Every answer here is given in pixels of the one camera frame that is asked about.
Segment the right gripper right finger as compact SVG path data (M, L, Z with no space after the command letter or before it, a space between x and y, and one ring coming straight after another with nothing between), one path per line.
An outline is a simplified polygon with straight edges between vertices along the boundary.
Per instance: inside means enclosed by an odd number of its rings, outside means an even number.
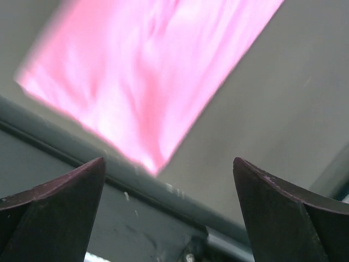
M255 261L348 261L348 204L242 158L233 176Z

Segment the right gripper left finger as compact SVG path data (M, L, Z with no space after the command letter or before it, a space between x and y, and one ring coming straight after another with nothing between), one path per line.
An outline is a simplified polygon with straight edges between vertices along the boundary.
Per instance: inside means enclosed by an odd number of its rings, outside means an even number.
M1 261L84 261L106 177L96 158L1 199Z

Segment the pink t shirt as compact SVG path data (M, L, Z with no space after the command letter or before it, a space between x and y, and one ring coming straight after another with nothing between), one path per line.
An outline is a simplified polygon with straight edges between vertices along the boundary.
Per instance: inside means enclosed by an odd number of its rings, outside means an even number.
M281 1L65 1L16 82L156 176Z

